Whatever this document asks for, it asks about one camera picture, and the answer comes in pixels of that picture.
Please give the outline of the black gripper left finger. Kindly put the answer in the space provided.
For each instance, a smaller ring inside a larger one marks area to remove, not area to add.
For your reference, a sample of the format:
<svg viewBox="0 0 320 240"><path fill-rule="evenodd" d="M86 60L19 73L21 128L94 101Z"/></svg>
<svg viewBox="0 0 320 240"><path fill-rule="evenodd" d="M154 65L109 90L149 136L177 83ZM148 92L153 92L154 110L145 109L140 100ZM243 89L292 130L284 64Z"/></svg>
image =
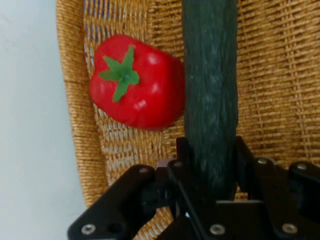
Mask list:
<svg viewBox="0 0 320 240"><path fill-rule="evenodd" d="M191 149L184 137L176 140L177 157L153 168L130 167L68 228L70 240L131 240L156 214L168 207L173 222L161 240L212 240L202 189L190 170Z"/></svg>

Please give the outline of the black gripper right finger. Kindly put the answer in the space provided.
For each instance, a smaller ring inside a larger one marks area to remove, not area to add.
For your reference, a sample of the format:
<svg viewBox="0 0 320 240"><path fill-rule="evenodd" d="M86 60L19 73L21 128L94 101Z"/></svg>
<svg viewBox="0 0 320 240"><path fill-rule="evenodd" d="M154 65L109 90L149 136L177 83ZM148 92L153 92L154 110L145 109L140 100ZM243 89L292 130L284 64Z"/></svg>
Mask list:
<svg viewBox="0 0 320 240"><path fill-rule="evenodd" d="M320 238L320 168L296 161L288 169L268 157L255 157L237 136L235 159L240 189L260 200L270 231L278 240Z"/></svg>

